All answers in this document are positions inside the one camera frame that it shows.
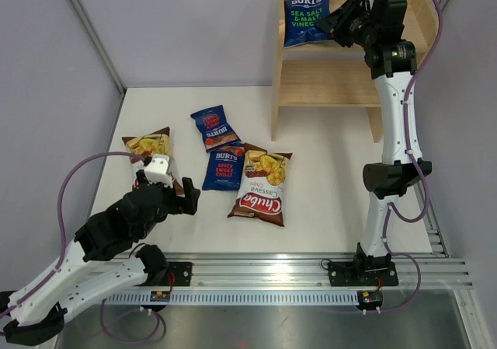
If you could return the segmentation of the blue Burts sea salt bag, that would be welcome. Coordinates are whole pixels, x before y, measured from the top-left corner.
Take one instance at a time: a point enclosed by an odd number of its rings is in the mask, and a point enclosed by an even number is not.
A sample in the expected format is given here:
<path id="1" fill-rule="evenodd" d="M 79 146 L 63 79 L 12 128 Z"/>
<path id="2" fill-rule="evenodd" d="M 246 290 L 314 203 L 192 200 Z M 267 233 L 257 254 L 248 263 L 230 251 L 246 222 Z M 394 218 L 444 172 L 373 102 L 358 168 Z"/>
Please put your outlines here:
<path id="1" fill-rule="evenodd" d="M 284 47 L 331 40 L 315 23 L 330 14 L 330 0 L 285 0 Z"/>

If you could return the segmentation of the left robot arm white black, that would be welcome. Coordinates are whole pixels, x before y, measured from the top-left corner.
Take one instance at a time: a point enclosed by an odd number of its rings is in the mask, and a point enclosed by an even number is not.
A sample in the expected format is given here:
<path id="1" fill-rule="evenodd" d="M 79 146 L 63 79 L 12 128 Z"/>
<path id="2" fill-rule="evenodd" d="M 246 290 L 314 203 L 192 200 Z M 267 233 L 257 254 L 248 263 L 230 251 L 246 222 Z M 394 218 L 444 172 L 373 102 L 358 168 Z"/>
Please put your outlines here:
<path id="1" fill-rule="evenodd" d="M 131 258 L 89 279 L 97 267 L 145 239 L 168 215 L 194 215 L 200 190 L 182 178 L 184 193 L 139 175 L 140 185 L 97 213 L 75 233 L 61 262 L 18 291 L 1 293 L 1 311 L 10 317 L 3 328 L 10 344 L 34 347 L 56 337 L 75 317 L 105 298 L 132 286 L 171 281 L 169 263 L 156 245 L 142 246 Z"/>

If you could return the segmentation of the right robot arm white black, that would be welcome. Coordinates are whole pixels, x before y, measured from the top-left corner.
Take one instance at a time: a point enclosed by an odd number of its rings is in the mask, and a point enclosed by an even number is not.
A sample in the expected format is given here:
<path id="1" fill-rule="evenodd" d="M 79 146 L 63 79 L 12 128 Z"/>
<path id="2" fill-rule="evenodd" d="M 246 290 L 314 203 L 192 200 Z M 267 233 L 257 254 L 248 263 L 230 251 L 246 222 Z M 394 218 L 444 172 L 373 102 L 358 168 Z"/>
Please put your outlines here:
<path id="1" fill-rule="evenodd" d="M 389 221 L 410 187 L 425 183 L 432 163 L 417 142 L 415 45 L 403 39 L 407 0 L 346 0 L 317 26 L 342 47 L 360 46 L 381 103 L 384 144 L 381 161 L 363 167 L 369 192 L 367 223 L 350 262 L 326 265 L 333 287 L 396 286 L 388 245 Z"/>

